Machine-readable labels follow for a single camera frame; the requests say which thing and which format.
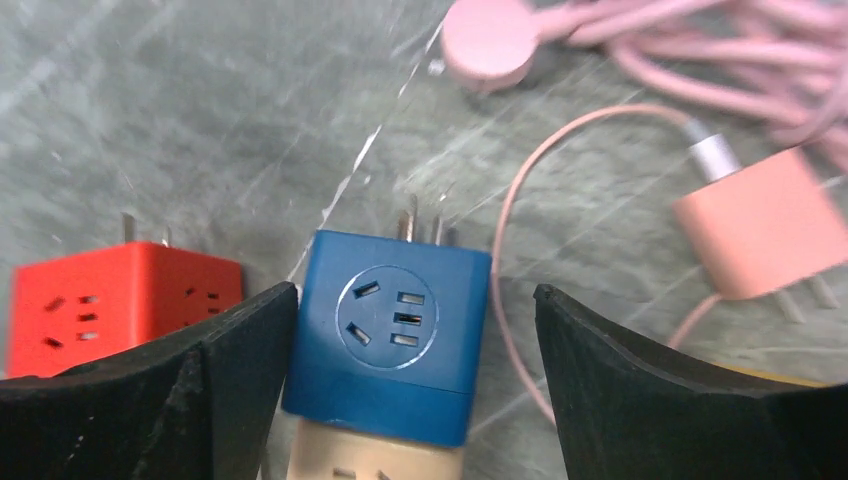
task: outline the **plug prong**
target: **plug prong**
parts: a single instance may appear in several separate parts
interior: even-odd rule
[[[774,299],[777,301],[777,306],[783,312],[783,315],[787,320],[798,324],[807,323],[807,320],[804,319],[804,314],[801,312],[801,308],[798,307],[795,300],[792,300],[789,292],[785,290],[778,290],[774,292],[773,295]]]
[[[441,245],[442,238],[445,236],[445,222],[442,220],[442,216],[436,214],[433,217],[433,228],[430,230],[430,242],[434,245]]]
[[[818,299],[819,304],[824,308],[839,308],[839,299],[830,288],[830,285],[819,275],[814,275],[809,278],[810,289]]]
[[[165,225],[165,230],[162,232],[162,245],[170,247],[171,243],[171,227]]]
[[[398,240],[415,241],[415,227],[418,221],[418,197],[412,195],[409,199],[409,210],[400,212],[398,219]]]
[[[411,229],[410,229],[410,219],[412,216],[409,214],[409,210],[401,210],[400,217],[398,218],[398,233],[397,239],[403,240],[406,242],[412,241]]]
[[[409,197],[409,228],[407,230],[407,242],[415,241],[415,230],[418,228],[418,197]]]
[[[124,230],[124,243],[135,241],[135,217],[129,213],[121,213],[121,223]]]

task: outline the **pink charger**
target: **pink charger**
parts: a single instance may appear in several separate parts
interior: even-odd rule
[[[688,16],[724,15],[716,37]],[[457,0],[442,26],[448,72],[492,92],[523,79],[540,44],[602,46],[638,81],[666,94],[763,119],[782,146],[815,143],[848,171],[848,7],[813,0]],[[745,88],[667,70],[654,59],[707,63]]]

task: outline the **orange power socket cube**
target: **orange power socket cube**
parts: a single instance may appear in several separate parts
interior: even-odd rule
[[[10,377],[56,375],[243,299],[238,263],[150,242],[20,267],[13,282]]]

